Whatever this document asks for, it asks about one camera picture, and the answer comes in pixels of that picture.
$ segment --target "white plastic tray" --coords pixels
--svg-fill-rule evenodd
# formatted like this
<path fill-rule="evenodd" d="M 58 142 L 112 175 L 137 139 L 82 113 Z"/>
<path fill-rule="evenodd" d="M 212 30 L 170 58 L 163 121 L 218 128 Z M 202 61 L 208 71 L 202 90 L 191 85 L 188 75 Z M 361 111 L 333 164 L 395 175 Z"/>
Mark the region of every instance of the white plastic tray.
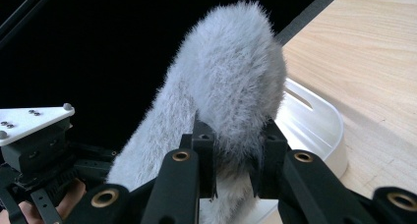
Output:
<path fill-rule="evenodd" d="M 275 123 L 292 149 L 314 152 L 337 178 L 343 175 L 347 167 L 343 121 L 331 104 L 287 79 Z M 277 211 L 277 204 L 277 199 L 260 200 L 244 224 L 262 223 Z"/>

